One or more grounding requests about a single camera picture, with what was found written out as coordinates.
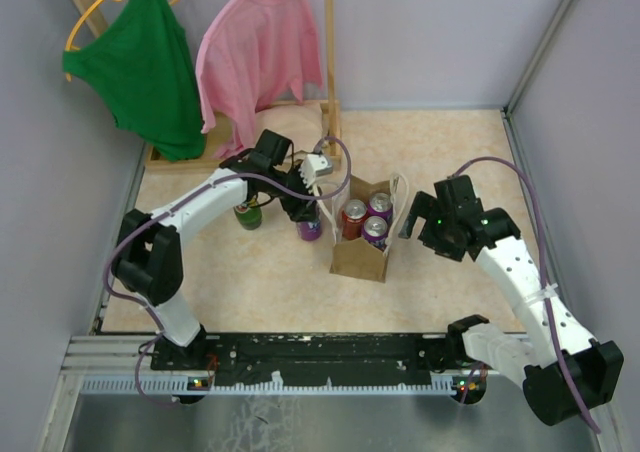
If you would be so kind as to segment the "purple Fanta can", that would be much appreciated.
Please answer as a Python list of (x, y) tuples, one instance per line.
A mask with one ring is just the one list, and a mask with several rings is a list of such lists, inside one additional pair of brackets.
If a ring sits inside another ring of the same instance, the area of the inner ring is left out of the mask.
[(393, 220), (393, 204), (390, 195), (384, 192), (371, 195), (368, 211), (370, 216), (380, 217), (390, 224)]
[(384, 251), (387, 247), (388, 224), (382, 217), (370, 216), (362, 225), (361, 235), (370, 245)]
[(322, 235), (322, 223), (320, 218), (311, 221), (303, 221), (296, 223), (296, 229), (299, 237), (303, 241), (312, 242), (319, 239)]

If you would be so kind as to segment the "red Coca-Cola can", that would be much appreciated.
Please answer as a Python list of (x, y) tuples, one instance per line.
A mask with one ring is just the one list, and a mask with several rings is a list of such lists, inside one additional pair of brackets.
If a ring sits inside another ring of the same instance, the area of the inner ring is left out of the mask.
[(368, 208), (359, 199), (347, 201), (341, 213), (343, 228), (342, 237), (345, 240), (356, 240), (361, 236), (362, 226), (368, 218)]

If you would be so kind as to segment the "green Perrier glass bottle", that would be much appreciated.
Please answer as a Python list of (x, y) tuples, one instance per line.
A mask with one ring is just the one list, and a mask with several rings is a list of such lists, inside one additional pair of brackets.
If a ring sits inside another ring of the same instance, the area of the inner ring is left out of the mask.
[(245, 230), (255, 230), (262, 224), (262, 211), (254, 200), (236, 206), (234, 214)]

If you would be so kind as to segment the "burlap canvas tote bag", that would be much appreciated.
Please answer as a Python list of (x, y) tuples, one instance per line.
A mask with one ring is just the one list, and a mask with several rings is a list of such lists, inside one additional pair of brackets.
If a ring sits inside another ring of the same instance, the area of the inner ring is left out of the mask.
[[(389, 178), (377, 183), (370, 183), (352, 176), (346, 188), (331, 200), (318, 201), (320, 211), (331, 226), (333, 240), (331, 273), (376, 282), (386, 280), (389, 255), (400, 229), (409, 191), (409, 181), (400, 172), (393, 172)], [(370, 245), (362, 235), (351, 241), (342, 237), (341, 213), (345, 203), (350, 199), (359, 199), (368, 208), (370, 196), (378, 192), (389, 194), (393, 204), (393, 220), (390, 224), (387, 223), (387, 247), (384, 251)]]

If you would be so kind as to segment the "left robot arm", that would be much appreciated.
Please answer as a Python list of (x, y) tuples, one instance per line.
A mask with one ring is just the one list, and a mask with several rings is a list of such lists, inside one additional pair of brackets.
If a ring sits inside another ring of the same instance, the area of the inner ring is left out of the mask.
[(218, 217), (259, 194), (279, 200), (294, 223), (317, 218), (311, 183), (332, 170), (331, 161), (317, 143), (302, 162), (284, 171), (280, 166), (291, 145), (290, 139), (266, 129), (255, 146), (222, 161), (181, 198), (151, 213), (133, 209), (123, 218), (110, 274), (148, 311), (161, 336), (174, 344), (174, 359), (186, 368), (206, 361), (208, 345), (197, 338), (203, 326), (180, 292), (184, 246)]

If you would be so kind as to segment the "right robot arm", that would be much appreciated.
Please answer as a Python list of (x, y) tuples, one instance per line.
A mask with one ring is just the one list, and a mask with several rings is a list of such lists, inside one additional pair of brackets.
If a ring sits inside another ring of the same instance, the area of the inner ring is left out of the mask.
[(528, 336), (516, 339), (479, 314), (459, 319), (447, 328), (435, 368), (486, 365), (523, 391), (544, 424), (575, 416), (591, 424), (591, 409), (608, 403), (615, 391), (624, 362), (620, 348), (598, 341), (572, 315), (509, 214), (484, 209), (469, 176), (451, 176), (434, 190), (416, 193), (400, 237), (410, 237), (423, 219), (419, 241), (450, 260), (470, 257), (498, 285)]

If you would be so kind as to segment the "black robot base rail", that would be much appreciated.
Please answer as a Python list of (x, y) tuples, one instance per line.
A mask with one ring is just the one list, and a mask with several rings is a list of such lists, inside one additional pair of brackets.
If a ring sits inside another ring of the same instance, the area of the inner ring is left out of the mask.
[(448, 336), (423, 333), (201, 332), (186, 347), (162, 339), (151, 353), (153, 370), (201, 370), (217, 386), (266, 384), (274, 373), (286, 387), (422, 386), (472, 363)]

